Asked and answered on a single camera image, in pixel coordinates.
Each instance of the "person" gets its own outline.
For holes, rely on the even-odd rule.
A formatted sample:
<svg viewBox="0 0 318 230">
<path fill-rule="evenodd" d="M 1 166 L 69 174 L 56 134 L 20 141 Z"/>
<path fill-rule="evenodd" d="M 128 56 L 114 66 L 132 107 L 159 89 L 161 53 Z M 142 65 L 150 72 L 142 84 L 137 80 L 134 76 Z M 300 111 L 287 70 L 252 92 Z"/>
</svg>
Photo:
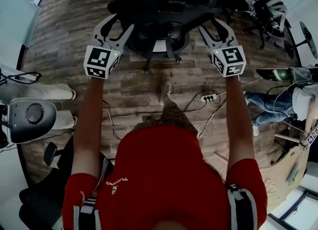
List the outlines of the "person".
<svg viewBox="0 0 318 230">
<path fill-rule="evenodd" d="M 12 80 L 0 86 L 0 100 L 10 104 L 15 99 L 75 99 L 76 92 L 67 84 L 22 84 Z M 70 129 L 77 123 L 77 117 L 73 116 L 71 111 L 57 111 L 56 121 L 53 130 Z"/>
<path fill-rule="evenodd" d="M 254 157 L 252 125 L 238 76 L 225 82 L 230 150 L 225 183 L 204 160 L 197 130 L 170 99 L 168 80 L 161 87 L 160 119 L 138 124 L 121 140 L 114 170 L 103 180 L 99 160 L 104 81 L 92 77 L 74 133 L 72 174 L 62 210 L 64 230 L 79 229 L 79 207 L 80 212 L 91 210 L 83 206 L 91 201 L 96 229 L 231 229 L 230 184 L 252 194 L 254 229 L 259 228 L 266 220 L 267 195 Z M 248 221 L 245 211 L 241 213 L 240 221 Z"/>
<path fill-rule="evenodd" d="M 258 127 L 265 123 L 277 123 L 294 117 L 300 121 L 306 119 L 301 140 L 307 139 L 318 119 L 318 83 L 307 86 L 295 86 L 279 95 L 266 95 L 259 92 L 246 92 L 247 104 L 254 103 L 264 112 L 252 118 L 253 134 L 258 136 Z"/>
</svg>

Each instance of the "red t-shirt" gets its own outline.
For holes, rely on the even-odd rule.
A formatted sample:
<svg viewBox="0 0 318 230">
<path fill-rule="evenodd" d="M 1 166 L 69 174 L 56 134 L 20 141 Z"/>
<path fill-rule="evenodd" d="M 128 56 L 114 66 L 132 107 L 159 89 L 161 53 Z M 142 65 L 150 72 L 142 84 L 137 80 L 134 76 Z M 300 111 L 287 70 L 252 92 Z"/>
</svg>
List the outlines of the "red t-shirt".
<svg viewBox="0 0 318 230">
<path fill-rule="evenodd" d="M 80 192 L 90 197 L 97 183 L 97 178 L 83 173 L 68 179 L 64 229 L 73 229 L 73 206 L 82 205 Z M 266 220 L 267 195 L 256 161 L 237 162 L 226 183 L 252 193 L 260 227 Z M 114 171 L 99 189 L 95 208 L 102 230 L 151 230 L 171 219 L 189 230 L 231 229 L 222 178 L 203 160 L 193 132 L 175 126 L 136 130 L 120 142 Z"/>
</svg>

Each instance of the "floor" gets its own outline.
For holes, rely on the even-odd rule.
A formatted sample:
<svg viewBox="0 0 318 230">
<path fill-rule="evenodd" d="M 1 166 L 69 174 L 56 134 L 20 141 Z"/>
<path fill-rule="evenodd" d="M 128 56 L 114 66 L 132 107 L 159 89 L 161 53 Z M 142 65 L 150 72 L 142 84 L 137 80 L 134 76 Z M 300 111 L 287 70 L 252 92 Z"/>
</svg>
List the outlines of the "floor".
<svg viewBox="0 0 318 230">
<path fill-rule="evenodd" d="M 42 83 L 67 83 L 77 92 L 75 100 L 54 101 L 57 109 L 69 109 L 74 115 L 78 114 L 80 103 L 83 100 L 88 77 L 84 73 L 83 60 L 86 47 L 91 42 L 92 32 L 96 24 L 110 13 L 108 3 L 112 0 L 43 0 L 41 14 L 34 32 L 31 46 L 23 60 L 23 70 L 37 71 L 43 77 Z M 238 42 L 243 46 L 247 65 L 244 74 L 240 76 L 242 84 L 252 82 L 244 87 L 246 91 L 266 92 L 279 82 L 258 80 L 256 68 L 274 68 L 296 66 L 297 61 L 291 60 L 280 49 L 273 45 L 273 39 L 267 42 L 264 50 L 259 49 L 260 39 L 256 31 L 245 35 L 243 28 L 250 27 L 251 23 L 241 14 L 235 13 L 233 24 Z M 120 33 L 120 25 L 113 27 L 113 36 Z M 177 64 L 173 60 L 153 60 L 150 72 L 143 74 L 145 60 L 134 53 L 126 52 L 120 64 L 105 81 L 104 100 L 111 106 L 111 114 L 117 135 L 124 137 L 137 123 L 145 121 L 151 116 L 159 117 L 162 108 L 158 104 L 158 93 L 163 78 L 172 83 L 171 99 L 181 109 L 197 93 L 199 94 L 188 109 L 198 109 L 204 105 L 200 101 L 201 95 L 220 94 L 225 91 L 224 79 L 216 71 L 208 58 L 208 51 L 200 38 L 197 29 L 190 33 L 191 43 L 182 52 L 182 62 Z M 199 128 L 204 124 L 215 109 L 210 103 L 202 110 L 187 113 L 190 121 Z M 259 113 L 251 106 L 251 115 Z M 207 124 L 204 133 L 200 136 L 202 152 L 205 156 L 219 152 L 227 157 L 228 136 L 226 128 L 226 108 L 221 108 Z M 282 153 L 278 144 L 274 144 L 275 131 L 284 129 L 284 125 L 265 125 L 254 139 L 256 158 L 260 167 L 275 162 Z M 51 131 L 46 137 L 59 135 L 63 131 Z M 40 140 L 23 145 L 23 155 L 26 159 L 27 170 L 33 182 L 43 179 L 50 171 L 43 162 L 43 153 L 49 142 L 54 142 L 62 149 L 71 137 L 71 131 L 46 140 Z M 102 152 L 108 157 L 116 155 L 119 140 L 114 138 L 112 126 L 108 116 L 107 106 L 103 110 L 102 123 Z"/>
</svg>

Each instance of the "hand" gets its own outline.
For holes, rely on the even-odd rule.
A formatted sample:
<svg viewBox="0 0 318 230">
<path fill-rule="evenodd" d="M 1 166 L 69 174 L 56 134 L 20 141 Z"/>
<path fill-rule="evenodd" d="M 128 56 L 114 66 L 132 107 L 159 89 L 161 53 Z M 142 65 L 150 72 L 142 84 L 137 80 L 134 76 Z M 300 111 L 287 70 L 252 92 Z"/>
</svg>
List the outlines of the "hand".
<svg viewBox="0 0 318 230">
<path fill-rule="evenodd" d="M 303 145 L 306 145 L 307 144 L 307 138 L 308 138 L 308 136 L 309 136 L 309 134 L 307 134 L 307 133 L 305 133 L 305 132 L 302 132 L 301 134 L 300 134 L 300 138 L 299 138 L 299 140 L 300 140 L 300 143 L 302 143 Z"/>
</svg>

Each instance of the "harness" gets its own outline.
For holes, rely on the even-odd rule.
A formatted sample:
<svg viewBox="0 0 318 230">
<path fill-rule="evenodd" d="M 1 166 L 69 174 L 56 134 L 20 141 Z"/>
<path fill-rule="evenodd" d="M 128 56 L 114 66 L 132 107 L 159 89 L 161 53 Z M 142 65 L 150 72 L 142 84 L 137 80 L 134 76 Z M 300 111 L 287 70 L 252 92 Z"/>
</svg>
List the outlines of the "harness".
<svg viewBox="0 0 318 230">
<path fill-rule="evenodd" d="M 105 158 L 101 177 L 92 196 L 85 198 L 81 207 L 74 206 L 74 230 L 101 230 L 99 210 L 95 209 L 95 202 L 109 167 L 112 164 Z M 231 207 L 231 230 L 257 230 L 256 204 L 251 192 L 240 189 L 235 184 L 226 187 Z"/>
</svg>

